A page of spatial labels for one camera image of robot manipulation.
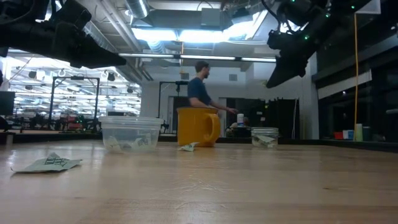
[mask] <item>cup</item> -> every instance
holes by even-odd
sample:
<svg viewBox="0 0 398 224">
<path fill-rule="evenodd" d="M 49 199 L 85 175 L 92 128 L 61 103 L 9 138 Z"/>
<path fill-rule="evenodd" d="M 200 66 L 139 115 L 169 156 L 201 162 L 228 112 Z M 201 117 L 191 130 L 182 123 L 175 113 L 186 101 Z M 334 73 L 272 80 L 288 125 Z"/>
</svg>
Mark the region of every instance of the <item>cup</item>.
<svg viewBox="0 0 398 224">
<path fill-rule="evenodd" d="M 198 147 L 213 147 L 220 136 L 220 119 L 214 108 L 178 108 L 178 144 L 199 142 Z"/>
</svg>

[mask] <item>man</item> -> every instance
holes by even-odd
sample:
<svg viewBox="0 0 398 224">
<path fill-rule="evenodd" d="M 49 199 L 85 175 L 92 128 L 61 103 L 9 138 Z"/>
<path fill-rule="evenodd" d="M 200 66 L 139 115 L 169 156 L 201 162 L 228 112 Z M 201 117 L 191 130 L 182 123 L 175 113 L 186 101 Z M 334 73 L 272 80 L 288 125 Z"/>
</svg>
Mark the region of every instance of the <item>man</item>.
<svg viewBox="0 0 398 224">
<path fill-rule="evenodd" d="M 209 64 L 205 61 L 199 61 L 195 65 L 195 70 L 197 71 L 197 76 L 188 84 L 188 99 L 191 106 L 207 107 L 210 105 L 219 110 L 225 110 L 227 112 L 236 114 L 238 112 L 237 109 L 232 109 L 220 105 L 211 100 L 210 96 L 207 94 L 205 84 L 203 84 L 203 80 L 209 77 Z"/>
</svg>

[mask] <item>wooden table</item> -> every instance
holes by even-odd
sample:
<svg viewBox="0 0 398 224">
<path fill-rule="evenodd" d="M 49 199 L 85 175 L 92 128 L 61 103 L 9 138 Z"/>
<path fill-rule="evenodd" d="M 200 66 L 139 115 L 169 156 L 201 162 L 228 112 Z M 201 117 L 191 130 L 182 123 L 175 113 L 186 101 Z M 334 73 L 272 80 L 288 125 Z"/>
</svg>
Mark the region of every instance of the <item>wooden table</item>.
<svg viewBox="0 0 398 224">
<path fill-rule="evenodd" d="M 0 148 L 0 223 L 398 223 L 398 155 L 326 146 L 160 143 L 110 154 L 101 141 Z M 56 152 L 58 174 L 13 174 Z"/>
</svg>

